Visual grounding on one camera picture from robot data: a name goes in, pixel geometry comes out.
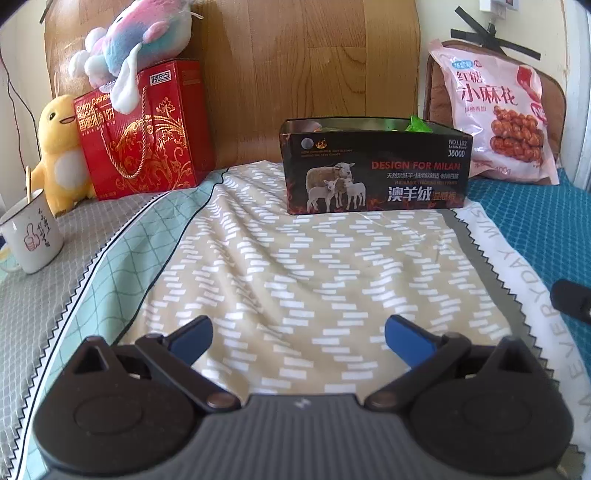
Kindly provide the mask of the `pink fried twist snack bag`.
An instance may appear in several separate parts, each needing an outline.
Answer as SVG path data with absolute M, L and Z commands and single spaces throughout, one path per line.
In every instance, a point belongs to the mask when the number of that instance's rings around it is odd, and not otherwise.
M 439 40 L 429 51 L 443 73 L 453 126 L 473 137 L 470 175 L 557 185 L 538 73 L 493 53 Z

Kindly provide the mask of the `red gift box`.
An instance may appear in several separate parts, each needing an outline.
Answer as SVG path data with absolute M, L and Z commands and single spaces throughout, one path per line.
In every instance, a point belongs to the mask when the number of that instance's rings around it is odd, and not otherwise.
M 162 62 L 140 71 L 137 81 L 140 102 L 128 115 L 99 90 L 74 100 L 100 200 L 195 187 L 215 168 L 199 63 Z

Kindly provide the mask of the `wooden stick in mug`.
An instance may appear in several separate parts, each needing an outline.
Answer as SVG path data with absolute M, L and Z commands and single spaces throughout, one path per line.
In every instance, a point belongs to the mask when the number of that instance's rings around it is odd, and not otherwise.
M 32 181 L 31 169 L 28 165 L 25 166 L 25 189 L 27 204 L 30 204 L 32 202 Z

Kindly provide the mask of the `patchwork bed sheet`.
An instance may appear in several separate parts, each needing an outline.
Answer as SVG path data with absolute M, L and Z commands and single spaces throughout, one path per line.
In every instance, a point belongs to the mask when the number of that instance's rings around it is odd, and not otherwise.
M 197 371 L 254 393 L 365 397 L 405 364 L 384 327 L 401 315 L 477 344 L 514 334 L 574 418 L 563 471 L 590 475 L 590 329 L 550 300 L 590 281 L 590 197 L 473 180 L 455 210 L 293 216 L 283 167 L 257 162 L 200 186 L 86 201 L 58 219 L 64 247 L 40 272 L 1 277 L 1 475 L 45 466 L 32 413 L 81 341 L 130 343 L 213 323 Z

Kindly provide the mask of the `black sheep-print box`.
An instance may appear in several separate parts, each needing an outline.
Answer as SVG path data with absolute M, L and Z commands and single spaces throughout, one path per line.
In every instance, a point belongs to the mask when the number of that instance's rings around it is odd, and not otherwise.
M 293 215 L 463 205 L 473 140 L 427 121 L 432 133 L 406 132 L 409 118 L 290 119 L 280 150 Z

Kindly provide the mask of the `white plug adapter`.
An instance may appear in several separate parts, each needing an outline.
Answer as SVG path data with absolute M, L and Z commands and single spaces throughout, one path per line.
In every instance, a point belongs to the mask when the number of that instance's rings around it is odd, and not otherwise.
M 504 17 L 507 9 L 519 9 L 519 0 L 480 0 L 479 9 L 485 13 Z

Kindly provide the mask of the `white enamel mug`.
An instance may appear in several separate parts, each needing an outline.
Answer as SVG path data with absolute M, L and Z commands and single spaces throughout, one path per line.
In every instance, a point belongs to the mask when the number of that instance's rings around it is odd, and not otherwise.
M 35 190 L 31 201 L 21 199 L 1 217 L 1 235 L 16 261 L 14 266 L 1 265 L 7 274 L 38 272 L 56 258 L 64 245 L 43 189 Z

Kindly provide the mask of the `yellow duck plush toy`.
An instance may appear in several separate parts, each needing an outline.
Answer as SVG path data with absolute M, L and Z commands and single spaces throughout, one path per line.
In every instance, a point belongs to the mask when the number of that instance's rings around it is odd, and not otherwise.
M 76 123 L 74 97 L 62 95 L 43 109 L 38 126 L 41 159 L 31 172 L 33 190 L 43 189 L 55 217 L 96 197 Z

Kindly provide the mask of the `wooden headboard panel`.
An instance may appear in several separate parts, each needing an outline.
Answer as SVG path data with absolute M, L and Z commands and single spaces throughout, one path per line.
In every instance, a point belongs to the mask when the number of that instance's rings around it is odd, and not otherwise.
M 193 1 L 185 56 L 204 69 L 220 166 L 280 156 L 290 118 L 417 110 L 411 1 Z

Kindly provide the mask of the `pink blue plush toy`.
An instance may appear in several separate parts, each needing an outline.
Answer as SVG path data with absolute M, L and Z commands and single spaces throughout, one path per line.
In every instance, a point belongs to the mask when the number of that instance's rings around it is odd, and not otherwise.
M 181 0 L 132 2 L 108 28 L 87 34 L 84 48 L 69 61 L 69 75 L 87 77 L 93 88 L 110 94 L 116 112 L 131 113 L 141 99 L 137 73 L 178 56 L 191 38 L 192 20 L 204 18 L 191 7 Z

